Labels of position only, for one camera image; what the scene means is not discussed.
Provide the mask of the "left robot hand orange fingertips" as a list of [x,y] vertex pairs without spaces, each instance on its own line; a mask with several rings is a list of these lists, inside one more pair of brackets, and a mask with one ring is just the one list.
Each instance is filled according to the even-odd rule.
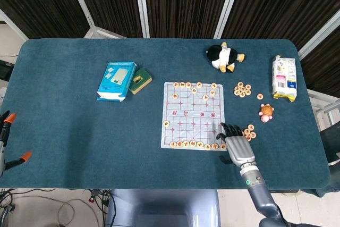
[[6,161],[5,159],[10,129],[15,119],[16,113],[10,114],[10,111],[6,111],[4,114],[0,115],[0,177],[5,171],[27,162],[32,155],[32,151],[27,151],[16,160]]

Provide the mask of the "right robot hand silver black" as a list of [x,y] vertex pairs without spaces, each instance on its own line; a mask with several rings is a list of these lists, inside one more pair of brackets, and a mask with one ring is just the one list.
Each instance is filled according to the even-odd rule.
[[234,165],[244,168],[246,165],[255,165],[256,158],[246,137],[237,125],[221,122],[223,132],[216,136],[223,145],[226,145],[229,157]]

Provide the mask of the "Chinese chess board sheet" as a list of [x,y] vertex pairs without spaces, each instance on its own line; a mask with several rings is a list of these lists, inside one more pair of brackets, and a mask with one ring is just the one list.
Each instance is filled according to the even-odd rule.
[[[205,150],[205,144],[217,143],[219,148],[213,151],[221,150],[222,142],[216,139],[216,136],[223,132],[220,125],[225,122],[224,111],[224,88],[221,84],[217,84],[216,89],[212,89],[211,83],[202,83],[201,88],[196,87],[196,83],[192,83],[191,88],[173,87],[174,82],[164,83],[163,98],[163,115],[161,129],[161,148],[166,149],[186,149],[186,150]],[[197,88],[197,93],[192,94],[191,89]],[[214,90],[216,94],[211,96],[210,90]],[[177,93],[178,99],[173,99],[172,94]],[[208,95],[209,99],[204,101],[203,95]],[[163,121],[170,122],[168,127],[163,126]],[[170,147],[172,141],[190,141],[195,140],[196,146],[191,147]],[[203,147],[198,148],[197,142],[202,141]]]

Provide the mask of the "pink orange turtle toy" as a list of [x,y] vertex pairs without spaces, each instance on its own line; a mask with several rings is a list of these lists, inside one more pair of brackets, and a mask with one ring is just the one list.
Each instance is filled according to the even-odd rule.
[[267,123],[273,118],[274,108],[270,104],[261,104],[258,115],[263,123]]

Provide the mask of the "blue felt table cloth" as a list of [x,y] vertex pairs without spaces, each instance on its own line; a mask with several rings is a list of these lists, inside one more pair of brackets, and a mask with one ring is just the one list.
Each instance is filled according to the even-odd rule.
[[[161,148],[165,82],[219,83],[225,121],[253,124],[251,147],[271,190],[315,189],[328,184],[329,168],[297,65],[297,98],[273,99],[274,56],[298,57],[286,39],[228,39],[246,59],[221,73],[206,58],[217,39],[31,39],[19,52],[2,104],[17,114],[6,159],[32,151],[28,162],[6,171],[0,188],[238,189],[239,169],[220,153]],[[122,102],[98,101],[109,62],[134,62],[152,82]],[[234,87],[251,85],[251,95]],[[257,94],[263,94],[259,100]],[[274,108],[263,123],[261,104]]]

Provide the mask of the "white tissue pack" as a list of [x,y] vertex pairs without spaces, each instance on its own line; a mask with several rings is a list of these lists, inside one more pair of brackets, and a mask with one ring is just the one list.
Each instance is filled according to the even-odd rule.
[[294,58],[276,55],[272,64],[272,95],[274,99],[287,98],[294,102],[297,97],[297,76]]

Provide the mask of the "black white penguin plush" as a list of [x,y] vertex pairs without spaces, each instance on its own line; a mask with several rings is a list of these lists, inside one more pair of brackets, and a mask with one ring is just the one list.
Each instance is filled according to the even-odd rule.
[[228,47],[227,42],[220,45],[212,45],[206,50],[207,58],[212,66],[222,73],[232,73],[235,63],[242,63],[245,60],[244,53],[238,53],[235,49]]

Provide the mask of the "white metal rack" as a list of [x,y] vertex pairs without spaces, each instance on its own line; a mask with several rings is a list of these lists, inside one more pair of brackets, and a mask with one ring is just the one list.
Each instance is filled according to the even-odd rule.
[[308,95],[319,131],[340,122],[340,98],[311,89]]

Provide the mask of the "grey robot torso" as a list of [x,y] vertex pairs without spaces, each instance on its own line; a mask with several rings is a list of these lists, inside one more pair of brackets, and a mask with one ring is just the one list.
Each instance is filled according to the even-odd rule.
[[221,227],[214,189],[113,189],[105,227]]

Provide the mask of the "blue cardboard scale box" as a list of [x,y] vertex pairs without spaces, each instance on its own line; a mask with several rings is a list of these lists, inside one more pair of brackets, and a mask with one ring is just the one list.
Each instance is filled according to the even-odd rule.
[[109,62],[97,90],[97,100],[124,101],[136,67],[134,62]]

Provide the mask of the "small green box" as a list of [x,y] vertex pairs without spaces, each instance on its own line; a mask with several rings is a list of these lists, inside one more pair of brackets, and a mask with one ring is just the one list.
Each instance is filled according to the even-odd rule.
[[133,75],[129,91],[135,95],[150,82],[152,82],[151,75],[146,70],[139,69]]

